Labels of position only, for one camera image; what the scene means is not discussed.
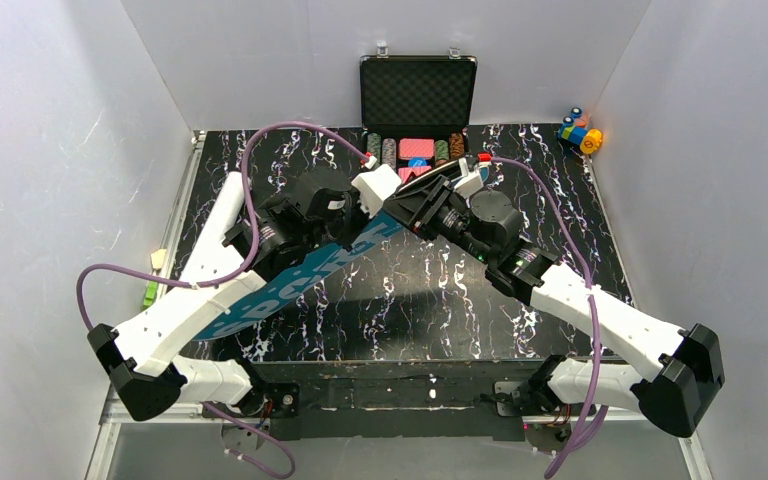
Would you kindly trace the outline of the blue racket cover bag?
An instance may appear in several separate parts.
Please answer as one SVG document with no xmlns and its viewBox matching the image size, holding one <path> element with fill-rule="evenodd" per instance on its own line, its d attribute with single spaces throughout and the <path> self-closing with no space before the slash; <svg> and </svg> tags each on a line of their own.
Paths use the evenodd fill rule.
<svg viewBox="0 0 768 480">
<path fill-rule="evenodd" d="M 449 180 L 454 188 L 460 176 L 458 161 L 449 163 L 402 182 L 390 198 L 397 197 L 397 192 L 407 185 L 424 185 L 437 179 Z M 340 198 L 344 192 L 357 192 L 352 179 L 328 168 L 305 172 L 292 188 L 256 208 L 256 229 L 248 222 L 243 201 L 238 220 L 226 233 L 223 245 L 233 246 L 245 260 L 251 244 L 256 242 L 257 256 L 236 279 L 212 287 L 204 303 L 209 320 L 195 339 L 229 336 L 271 316 L 344 265 L 406 229 L 385 213 L 383 205 L 353 249 L 319 243 L 313 235 L 311 206 L 321 194 Z"/>
</svg>

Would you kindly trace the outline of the white shuttlecock tube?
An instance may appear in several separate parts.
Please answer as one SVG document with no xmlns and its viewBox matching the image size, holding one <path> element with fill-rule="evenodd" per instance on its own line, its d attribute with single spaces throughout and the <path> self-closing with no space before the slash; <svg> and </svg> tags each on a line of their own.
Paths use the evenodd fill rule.
<svg viewBox="0 0 768 480">
<path fill-rule="evenodd" d="M 242 174 L 230 172 L 219 191 L 180 275 L 185 283 L 223 277 L 239 268 L 244 256 L 224 246 L 226 233 L 235 225 L 243 206 Z"/>
</svg>

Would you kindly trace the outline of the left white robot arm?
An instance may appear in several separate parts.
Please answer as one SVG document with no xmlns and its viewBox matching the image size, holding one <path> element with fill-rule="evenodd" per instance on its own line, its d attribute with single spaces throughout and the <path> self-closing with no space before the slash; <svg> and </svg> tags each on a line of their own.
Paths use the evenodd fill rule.
<svg viewBox="0 0 768 480">
<path fill-rule="evenodd" d="M 192 340 L 235 334 L 271 316 L 315 284 L 388 238 L 396 225 L 379 215 L 401 186 L 390 166 L 358 174 L 349 205 L 371 226 L 349 249 L 319 246 L 282 272 L 242 270 L 245 258 L 224 237 L 251 198 L 247 178 L 230 173 L 185 268 L 186 279 L 152 306 L 115 327 L 98 324 L 87 339 L 111 385 L 135 421 L 151 420 L 179 402 L 219 402 L 239 408 L 257 389 L 243 361 L 197 360 L 181 355 Z"/>
</svg>

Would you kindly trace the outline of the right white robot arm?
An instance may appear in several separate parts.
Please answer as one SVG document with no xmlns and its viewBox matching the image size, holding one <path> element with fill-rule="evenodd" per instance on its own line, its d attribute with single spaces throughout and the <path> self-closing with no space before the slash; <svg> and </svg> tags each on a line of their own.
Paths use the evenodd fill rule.
<svg viewBox="0 0 768 480">
<path fill-rule="evenodd" d="M 385 212 L 417 236 L 444 237 L 485 266 L 505 296 L 588 334 L 622 364 L 602 366 L 554 355 L 529 380 L 544 406 L 583 404 L 642 414 L 660 430 L 691 437 L 725 383 L 718 335 L 656 319 L 586 281 L 521 234 L 523 216 L 500 192 L 464 199 L 447 180 L 404 187 Z"/>
</svg>

